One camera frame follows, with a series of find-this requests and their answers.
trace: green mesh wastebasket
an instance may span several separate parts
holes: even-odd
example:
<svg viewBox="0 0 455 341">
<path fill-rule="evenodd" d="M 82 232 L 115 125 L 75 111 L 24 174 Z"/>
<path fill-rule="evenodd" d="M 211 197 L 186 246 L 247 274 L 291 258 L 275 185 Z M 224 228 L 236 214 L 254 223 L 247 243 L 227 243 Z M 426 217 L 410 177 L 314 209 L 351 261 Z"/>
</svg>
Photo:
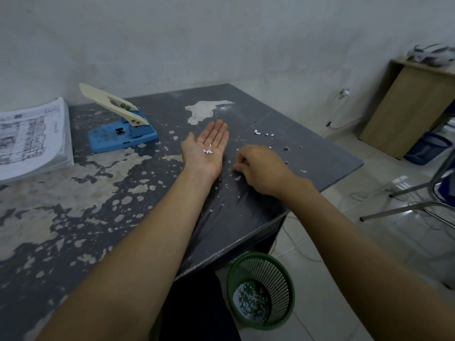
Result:
<svg viewBox="0 0 455 341">
<path fill-rule="evenodd" d="M 287 270 L 258 252 L 234 262 L 227 275 L 227 296 L 240 323 L 260 330 L 281 326 L 294 308 L 294 286 Z"/>
</svg>

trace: hand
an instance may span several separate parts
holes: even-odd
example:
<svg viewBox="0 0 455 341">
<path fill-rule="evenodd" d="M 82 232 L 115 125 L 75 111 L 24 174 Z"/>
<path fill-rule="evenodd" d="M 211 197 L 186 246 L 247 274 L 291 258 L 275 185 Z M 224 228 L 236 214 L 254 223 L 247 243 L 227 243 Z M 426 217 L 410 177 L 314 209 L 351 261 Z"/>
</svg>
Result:
<svg viewBox="0 0 455 341">
<path fill-rule="evenodd" d="M 284 183 L 296 177 L 278 154 L 253 144 L 239 149 L 232 169 L 242 172 L 257 192 L 277 198 Z"/>
<path fill-rule="evenodd" d="M 190 133 L 182 142 L 185 169 L 207 178 L 210 180 L 210 185 L 213 184 L 221 173 L 223 153 L 228 139 L 228 125 L 222 120 L 216 123 L 210 122 L 197 139 L 193 133 Z M 204 149 L 211 150 L 213 154 L 204 153 Z"/>
</svg>

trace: forearm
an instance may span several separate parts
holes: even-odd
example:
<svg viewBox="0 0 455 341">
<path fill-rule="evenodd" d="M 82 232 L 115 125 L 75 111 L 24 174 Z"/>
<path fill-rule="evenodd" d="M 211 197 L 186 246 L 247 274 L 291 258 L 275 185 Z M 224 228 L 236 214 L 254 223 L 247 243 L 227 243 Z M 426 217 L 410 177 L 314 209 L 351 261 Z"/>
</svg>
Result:
<svg viewBox="0 0 455 341">
<path fill-rule="evenodd" d="M 183 170 L 166 196 L 55 312 L 39 340 L 143 340 L 211 184 Z"/>
<path fill-rule="evenodd" d="M 330 274 L 376 340 L 453 340 L 455 313 L 382 251 L 304 179 L 280 198 L 304 225 Z"/>
</svg>

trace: table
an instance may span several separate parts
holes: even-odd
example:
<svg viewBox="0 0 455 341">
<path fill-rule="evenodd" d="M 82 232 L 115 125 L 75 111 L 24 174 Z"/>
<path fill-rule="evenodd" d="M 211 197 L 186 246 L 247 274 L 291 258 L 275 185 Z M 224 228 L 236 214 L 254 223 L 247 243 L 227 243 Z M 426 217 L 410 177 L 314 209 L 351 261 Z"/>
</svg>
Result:
<svg viewBox="0 0 455 341">
<path fill-rule="evenodd" d="M 270 240 L 288 213 L 281 202 L 258 194 L 244 177 L 229 171 L 238 148 L 270 146 L 320 191 L 363 164 L 230 84 L 128 100 L 145 114 L 159 141 L 91 154 L 88 130 L 118 116 L 96 104 L 74 106 L 75 166 L 1 187 L 2 339 L 25 335 L 31 340 L 39 332 L 66 295 L 163 197 L 183 168 L 181 141 L 210 120 L 227 122 L 230 140 L 179 277 Z M 212 117 L 197 122 L 198 115 L 211 110 Z"/>
<path fill-rule="evenodd" d="M 401 57 L 391 65 L 399 72 L 360 139 L 402 159 L 425 132 L 444 119 L 445 109 L 455 99 L 455 64 L 433 68 Z"/>
</svg>

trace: dark pants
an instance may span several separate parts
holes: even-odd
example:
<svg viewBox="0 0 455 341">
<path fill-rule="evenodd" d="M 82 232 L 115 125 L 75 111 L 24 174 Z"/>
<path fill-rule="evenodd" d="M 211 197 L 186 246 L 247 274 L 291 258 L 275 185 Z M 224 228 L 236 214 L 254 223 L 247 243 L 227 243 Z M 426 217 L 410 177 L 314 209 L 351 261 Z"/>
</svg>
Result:
<svg viewBox="0 0 455 341">
<path fill-rule="evenodd" d="M 160 341 L 241 341 L 215 272 L 202 269 L 176 282 L 162 308 Z"/>
</svg>

